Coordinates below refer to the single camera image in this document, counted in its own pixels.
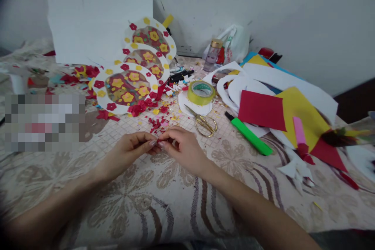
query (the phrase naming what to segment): tape roll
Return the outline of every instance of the tape roll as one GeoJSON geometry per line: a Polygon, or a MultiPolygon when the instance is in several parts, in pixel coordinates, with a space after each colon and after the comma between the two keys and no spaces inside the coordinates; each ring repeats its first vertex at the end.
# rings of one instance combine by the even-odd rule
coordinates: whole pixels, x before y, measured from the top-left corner
{"type": "Polygon", "coordinates": [[[215,89],[207,82],[194,81],[189,85],[187,90],[187,98],[193,104],[207,105],[215,96],[215,89]]]}

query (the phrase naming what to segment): left hand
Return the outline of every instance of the left hand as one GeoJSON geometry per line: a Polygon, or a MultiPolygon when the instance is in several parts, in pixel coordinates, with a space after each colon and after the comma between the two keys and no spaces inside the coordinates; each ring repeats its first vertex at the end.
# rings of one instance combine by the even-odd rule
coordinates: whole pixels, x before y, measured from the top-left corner
{"type": "Polygon", "coordinates": [[[104,181],[111,181],[120,176],[142,154],[155,155],[161,149],[155,146],[157,138],[147,132],[123,135],[98,166],[96,174],[104,181]]]}

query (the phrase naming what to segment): scissors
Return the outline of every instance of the scissors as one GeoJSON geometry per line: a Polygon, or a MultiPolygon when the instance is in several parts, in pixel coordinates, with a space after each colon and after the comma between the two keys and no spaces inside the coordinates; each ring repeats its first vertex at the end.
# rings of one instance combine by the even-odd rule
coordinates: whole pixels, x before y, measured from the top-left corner
{"type": "Polygon", "coordinates": [[[215,120],[213,120],[211,117],[208,117],[206,115],[198,115],[197,113],[195,113],[190,107],[188,107],[187,105],[185,105],[186,108],[192,113],[192,115],[194,115],[195,117],[195,120],[196,120],[196,123],[195,123],[195,126],[196,126],[196,129],[198,130],[198,132],[204,136],[204,137],[212,137],[214,132],[217,131],[218,129],[218,125],[216,124],[215,120]],[[214,123],[215,123],[215,129],[211,127],[211,125],[203,118],[203,117],[206,117],[206,118],[209,118],[211,119],[214,123]],[[207,136],[207,135],[204,135],[202,134],[200,131],[199,131],[199,128],[198,128],[198,124],[202,125],[204,128],[206,128],[208,131],[211,132],[211,135],[207,136]]]}

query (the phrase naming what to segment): jar lid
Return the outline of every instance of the jar lid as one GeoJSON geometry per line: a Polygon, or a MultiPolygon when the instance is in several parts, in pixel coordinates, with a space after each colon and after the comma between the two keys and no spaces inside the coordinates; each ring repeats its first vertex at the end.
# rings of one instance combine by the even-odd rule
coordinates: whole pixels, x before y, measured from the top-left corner
{"type": "Polygon", "coordinates": [[[220,39],[214,38],[211,41],[211,46],[214,48],[221,48],[223,46],[223,42],[220,39]]]}

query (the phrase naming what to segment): yellow paper square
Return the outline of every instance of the yellow paper square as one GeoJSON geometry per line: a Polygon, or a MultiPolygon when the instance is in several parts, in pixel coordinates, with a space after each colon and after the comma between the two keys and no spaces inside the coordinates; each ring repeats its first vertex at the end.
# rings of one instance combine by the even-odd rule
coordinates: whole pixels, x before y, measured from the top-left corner
{"type": "Polygon", "coordinates": [[[312,151],[320,136],[330,129],[329,125],[296,87],[288,88],[276,95],[276,97],[283,99],[282,105],[284,108],[284,120],[287,130],[286,132],[283,132],[284,135],[296,148],[297,140],[294,131],[293,117],[297,116],[301,118],[306,143],[309,146],[309,152],[312,151]]]}
{"type": "Polygon", "coordinates": [[[260,55],[253,56],[247,63],[260,64],[260,65],[263,65],[263,66],[270,67],[270,65],[268,63],[266,63],[260,55]]]}

